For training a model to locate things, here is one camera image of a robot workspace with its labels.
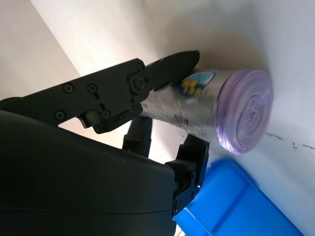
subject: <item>blue container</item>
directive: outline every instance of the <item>blue container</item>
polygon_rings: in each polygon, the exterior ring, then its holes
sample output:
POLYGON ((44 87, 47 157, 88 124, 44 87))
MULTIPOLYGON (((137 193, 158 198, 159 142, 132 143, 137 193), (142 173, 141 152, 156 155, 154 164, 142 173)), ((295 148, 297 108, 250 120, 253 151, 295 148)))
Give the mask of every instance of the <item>blue container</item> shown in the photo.
POLYGON ((196 198, 174 220, 187 236, 302 236, 236 162, 208 169, 196 198))

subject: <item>purple plastic bag roll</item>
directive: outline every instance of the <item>purple plastic bag roll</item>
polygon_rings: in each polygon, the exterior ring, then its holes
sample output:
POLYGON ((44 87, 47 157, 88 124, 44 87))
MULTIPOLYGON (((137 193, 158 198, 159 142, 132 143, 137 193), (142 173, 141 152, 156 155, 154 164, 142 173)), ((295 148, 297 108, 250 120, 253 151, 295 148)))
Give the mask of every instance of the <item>purple plastic bag roll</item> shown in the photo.
POLYGON ((234 154, 252 150, 266 132, 272 101, 272 83, 266 72, 235 72, 217 100, 216 132, 224 149, 234 154))
POLYGON ((196 71, 178 87, 151 92, 143 115, 166 121, 236 155, 264 135, 272 108, 269 75, 261 70, 196 71))

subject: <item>crack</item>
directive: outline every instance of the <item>crack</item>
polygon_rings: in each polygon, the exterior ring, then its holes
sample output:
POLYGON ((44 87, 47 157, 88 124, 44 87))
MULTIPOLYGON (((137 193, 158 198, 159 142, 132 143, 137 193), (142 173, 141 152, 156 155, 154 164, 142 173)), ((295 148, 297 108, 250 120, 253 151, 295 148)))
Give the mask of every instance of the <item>crack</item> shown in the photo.
POLYGON ((279 139, 280 141, 283 140, 282 137, 275 135, 275 134, 271 134, 271 133, 266 133, 266 135, 268 135, 269 137, 275 137, 276 139, 279 139))

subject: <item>white floor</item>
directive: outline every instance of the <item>white floor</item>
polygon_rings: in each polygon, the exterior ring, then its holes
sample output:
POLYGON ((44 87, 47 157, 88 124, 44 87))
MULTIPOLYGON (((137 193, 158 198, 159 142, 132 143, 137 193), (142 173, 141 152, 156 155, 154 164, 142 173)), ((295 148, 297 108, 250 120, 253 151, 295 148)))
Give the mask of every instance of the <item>white floor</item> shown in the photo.
MULTIPOLYGON (((39 16, 37 31, 29 32, 35 23, 27 21, 29 14, 21 18, 25 11, 16 14, 19 20, 0 15, 0 27, 7 32, 0 34, 0 43, 19 45, 19 51, 15 46, 0 49, 6 62, 0 63, 6 71, 0 72, 1 98, 26 95, 129 59, 150 63, 191 49, 201 51, 203 67, 268 70, 275 88, 268 133, 255 150, 236 159, 302 233, 315 235, 314 0, 31 1, 52 34, 39 16)), ((15 2, 12 11, 22 2, 29 4, 36 14, 29 1, 0 2, 15 2)), ((127 129, 96 136, 76 121, 64 127, 116 147, 127 129)), ((174 158, 184 137, 183 131, 155 122, 150 158, 174 158)), ((212 146, 212 160, 225 155, 212 146)))

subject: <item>white wall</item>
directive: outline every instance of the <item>white wall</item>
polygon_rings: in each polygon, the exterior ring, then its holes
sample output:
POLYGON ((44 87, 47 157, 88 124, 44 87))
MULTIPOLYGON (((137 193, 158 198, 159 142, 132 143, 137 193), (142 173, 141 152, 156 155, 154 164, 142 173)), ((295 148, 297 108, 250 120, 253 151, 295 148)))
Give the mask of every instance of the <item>white wall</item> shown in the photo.
MULTIPOLYGON (((200 66, 270 71, 268 133, 237 160, 305 235, 315 235, 314 0, 32 0, 80 75, 139 57, 199 49, 200 66)), ((150 157, 183 132, 158 123, 150 157)), ((224 155, 212 147, 211 158, 224 155)))

